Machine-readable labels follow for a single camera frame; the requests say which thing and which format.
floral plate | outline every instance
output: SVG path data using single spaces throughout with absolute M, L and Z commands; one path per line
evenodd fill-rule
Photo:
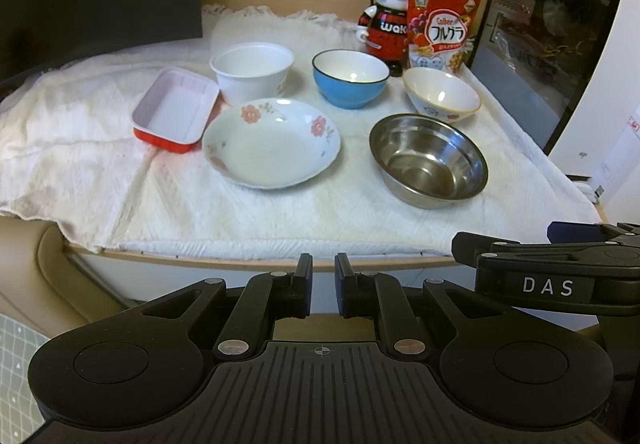
M 222 112 L 204 133 L 202 151 L 237 184 L 282 189 L 327 169 L 340 152 L 340 134 L 304 102 L 266 98 Z

ribbed black surface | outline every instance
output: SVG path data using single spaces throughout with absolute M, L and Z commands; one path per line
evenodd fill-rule
M 376 344 L 269 343 L 222 364 L 184 410 L 147 427 L 94 432 L 47 424 L 32 444 L 611 444 L 592 423 L 528 433 L 476 419 L 430 370 L 384 356 Z

bowl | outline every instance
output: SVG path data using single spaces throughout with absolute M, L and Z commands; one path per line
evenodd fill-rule
M 422 115 L 386 117 L 371 130 L 369 146 L 390 191 L 422 209 L 471 199 L 489 178 L 482 153 L 466 135 Z
M 402 76 L 418 113 L 451 123 L 477 112 L 478 92 L 455 75 L 433 68 L 410 68 Z
M 241 43 L 209 61 L 222 97 L 231 106 L 279 96 L 294 61 L 293 53 L 274 43 Z
M 202 138 L 202 151 L 229 180 L 257 189 L 295 186 L 327 169 L 340 152 L 329 117 L 304 102 L 254 100 L 223 111 Z
M 385 89 L 389 67 L 377 57 L 357 50 L 327 50 L 312 61 L 314 79 L 334 106 L 358 109 Z

white bowl with yellow rim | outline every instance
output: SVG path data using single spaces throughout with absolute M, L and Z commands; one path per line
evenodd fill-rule
M 410 68 L 402 76 L 418 113 L 451 123 L 476 113 L 482 106 L 478 92 L 455 75 L 433 68 Z

blue bowl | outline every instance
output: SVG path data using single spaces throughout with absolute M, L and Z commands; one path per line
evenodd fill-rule
M 379 96 L 389 78 L 388 66 L 357 50 L 326 50 L 312 61 L 318 88 L 334 106 L 362 108 Z

